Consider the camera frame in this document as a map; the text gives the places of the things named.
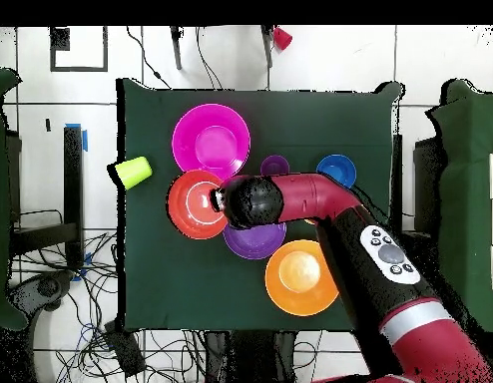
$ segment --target green cloth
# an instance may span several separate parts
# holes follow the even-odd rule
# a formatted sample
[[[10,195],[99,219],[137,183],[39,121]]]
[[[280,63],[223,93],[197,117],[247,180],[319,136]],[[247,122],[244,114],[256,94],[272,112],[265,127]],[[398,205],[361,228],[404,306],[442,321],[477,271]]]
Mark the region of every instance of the green cloth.
[[[177,232],[165,205],[171,182],[182,173],[172,155],[172,134],[180,117],[197,105],[232,107],[251,138],[241,174],[258,175],[262,160],[273,154],[285,156],[296,173],[315,171],[326,155],[344,154],[356,165],[358,185],[388,211],[391,111],[401,86],[351,94],[156,91],[122,83],[126,160],[145,156],[153,169],[126,194],[126,327],[350,330],[340,298],[317,315],[289,315],[266,293],[267,259],[238,257],[222,235],[191,240]],[[302,238],[316,240],[313,225],[288,223],[285,240]]]
[[[5,288],[10,274],[9,240],[11,202],[9,195],[9,162],[5,139],[5,116],[2,105],[5,94],[20,82],[10,69],[0,69],[0,327],[22,330],[27,326],[25,315],[7,300]]]
[[[493,94],[465,81],[448,86],[437,121],[448,164],[440,178],[440,271],[484,330],[493,332],[489,155],[493,153]]]

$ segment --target floor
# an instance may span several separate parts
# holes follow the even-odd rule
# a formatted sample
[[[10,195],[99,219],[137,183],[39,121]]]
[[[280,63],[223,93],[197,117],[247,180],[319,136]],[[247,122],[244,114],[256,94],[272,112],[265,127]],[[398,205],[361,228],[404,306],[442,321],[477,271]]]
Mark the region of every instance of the floor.
[[[283,52],[272,50],[269,72],[272,91],[313,89],[318,91],[372,92],[387,81],[405,86],[400,102],[399,132],[403,136],[403,209],[414,213],[412,151],[416,141],[435,135],[424,112],[437,105],[440,88],[451,78],[468,79],[477,89],[493,91],[493,27],[485,26],[292,26],[280,25],[293,36]],[[70,50],[56,53],[58,67],[103,66],[101,27],[71,27]],[[210,88],[211,82],[199,56],[195,28],[186,28],[181,39],[183,70],[175,65],[169,27],[130,27],[132,36],[145,48],[149,64],[174,88]],[[200,45],[209,65],[224,88],[263,90],[267,72],[259,26],[221,26],[201,30]],[[163,88],[142,60],[139,44],[126,27],[108,28],[108,72],[51,72],[50,38],[47,28],[0,28],[0,66],[17,70],[22,82],[7,93],[3,111],[7,125],[23,140],[21,158],[22,211],[63,209],[62,134],[66,124],[81,124],[88,133],[84,152],[86,249],[93,252],[100,239],[106,247],[94,262],[113,265],[109,245],[117,226],[116,189],[105,165],[116,159],[116,78],[134,78],[148,87]],[[50,131],[46,120],[50,120]],[[405,229],[413,228],[410,215]],[[28,214],[22,225],[51,224],[54,212]],[[104,234],[104,237],[93,237]],[[59,259],[56,254],[48,259]],[[25,279],[39,265],[35,254],[14,262],[13,282]],[[89,272],[94,282],[100,277]],[[117,280],[100,279],[108,292],[100,294],[103,320],[117,312]],[[82,344],[82,325],[91,305],[81,281],[73,281],[70,293],[53,313],[43,312],[35,333],[35,360],[40,383],[60,381],[61,357],[69,359]],[[182,352],[181,331],[143,331],[139,344],[154,369],[187,368],[188,351]],[[356,341],[348,333],[301,332],[294,355],[298,383],[368,370]],[[160,353],[160,346],[169,345]],[[318,351],[314,358],[313,349]],[[117,363],[107,361],[107,371]],[[172,371],[182,380],[181,373]],[[79,378],[81,383],[105,383],[103,378]],[[197,372],[188,372],[189,383]],[[138,379],[112,375],[109,383],[169,383],[154,371]]]

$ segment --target red robot arm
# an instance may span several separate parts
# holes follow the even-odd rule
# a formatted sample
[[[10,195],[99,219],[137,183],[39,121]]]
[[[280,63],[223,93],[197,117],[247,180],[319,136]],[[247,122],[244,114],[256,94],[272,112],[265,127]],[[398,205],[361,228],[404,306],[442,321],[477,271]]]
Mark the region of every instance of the red robot arm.
[[[317,239],[358,330],[377,330],[403,369],[368,383],[493,383],[493,372],[440,298],[348,189],[323,174],[239,177],[212,191],[230,224],[301,218]]]

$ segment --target blue bowl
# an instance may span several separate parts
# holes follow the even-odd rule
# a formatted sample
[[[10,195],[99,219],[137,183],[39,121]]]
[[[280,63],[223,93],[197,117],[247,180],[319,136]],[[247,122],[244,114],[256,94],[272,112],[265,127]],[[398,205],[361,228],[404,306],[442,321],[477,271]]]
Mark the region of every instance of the blue bowl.
[[[348,157],[343,155],[326,156],[319,162],[316,170],[331,176],[347,188],[351,188],[356,180],[356,167]]]

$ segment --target lime green cup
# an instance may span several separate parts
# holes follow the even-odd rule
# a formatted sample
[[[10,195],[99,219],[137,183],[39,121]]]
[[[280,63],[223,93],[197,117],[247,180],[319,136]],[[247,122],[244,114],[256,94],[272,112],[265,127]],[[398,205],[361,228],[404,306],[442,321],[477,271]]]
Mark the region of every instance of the lime green cup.
[[[128,160],[115,165],[115,170],[126,190],[139,184],[153,174],[145,157]]]

